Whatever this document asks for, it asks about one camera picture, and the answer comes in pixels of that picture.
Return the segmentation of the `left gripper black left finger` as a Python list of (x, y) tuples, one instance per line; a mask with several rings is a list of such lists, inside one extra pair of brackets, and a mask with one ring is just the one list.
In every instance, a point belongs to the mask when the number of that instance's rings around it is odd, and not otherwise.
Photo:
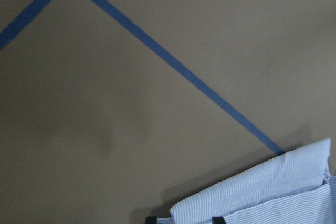
[(145, 224), (157, 224), (157, 216), (147, 216), (145, 218)]

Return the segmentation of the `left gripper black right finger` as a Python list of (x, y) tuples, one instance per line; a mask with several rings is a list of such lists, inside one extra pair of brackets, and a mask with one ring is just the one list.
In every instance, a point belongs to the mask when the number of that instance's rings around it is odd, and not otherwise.
[(213, 216), (212, 224), (225, 224), (225, 219), (222, 216)]

